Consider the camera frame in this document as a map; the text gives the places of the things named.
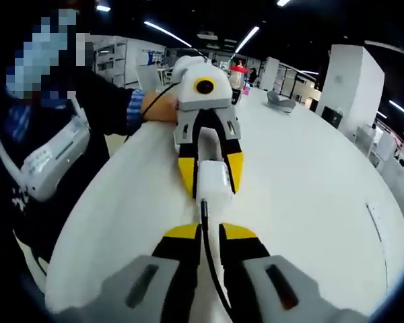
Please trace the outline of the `person's left hand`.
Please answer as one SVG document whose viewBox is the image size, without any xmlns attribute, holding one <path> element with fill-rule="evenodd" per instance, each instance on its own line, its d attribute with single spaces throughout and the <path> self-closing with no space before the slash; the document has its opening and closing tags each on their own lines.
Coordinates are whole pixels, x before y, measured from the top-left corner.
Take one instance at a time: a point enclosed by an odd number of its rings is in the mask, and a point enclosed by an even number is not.
<svg viewBox="0 0 404 323">
<path fill-rule="evenodd" d="M 177 99 L 174 94 L 165 93 L 157 98 L 157 93 L 146 92 L 142 100 L 141 114 L 143 121 L 160 121 L 175 123 L 177 121 Z"/>
</svg>

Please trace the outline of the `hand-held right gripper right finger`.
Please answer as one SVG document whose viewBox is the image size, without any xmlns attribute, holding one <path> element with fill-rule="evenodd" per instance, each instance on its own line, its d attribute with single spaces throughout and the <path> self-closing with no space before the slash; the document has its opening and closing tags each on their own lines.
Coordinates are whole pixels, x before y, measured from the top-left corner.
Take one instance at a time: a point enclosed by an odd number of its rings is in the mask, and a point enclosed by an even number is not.
<svg viewBox="0 0 404 323">
<path fill-rule="evenodd" d="M 234 322 L 366 322 L 349 308 L 321 296 L 318 283 L 257 235 L 231 223 L 219 225 L 224 286 Z"/>
</svg>

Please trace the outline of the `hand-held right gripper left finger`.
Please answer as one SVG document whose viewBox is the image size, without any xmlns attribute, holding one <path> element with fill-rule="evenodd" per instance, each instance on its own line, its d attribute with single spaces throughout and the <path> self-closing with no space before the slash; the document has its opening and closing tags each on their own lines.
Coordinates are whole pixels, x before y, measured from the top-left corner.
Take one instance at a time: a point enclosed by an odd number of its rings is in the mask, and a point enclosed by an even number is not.
<svg viewBox="0 0 404 323">
<path fill-rule="evenodd" d="M 151 255 L 132 260 L 84 306 L 55 314 L 57 322 L 188 322 L 198 284 L 202 226 L 167 231 Z"/>
</svg>

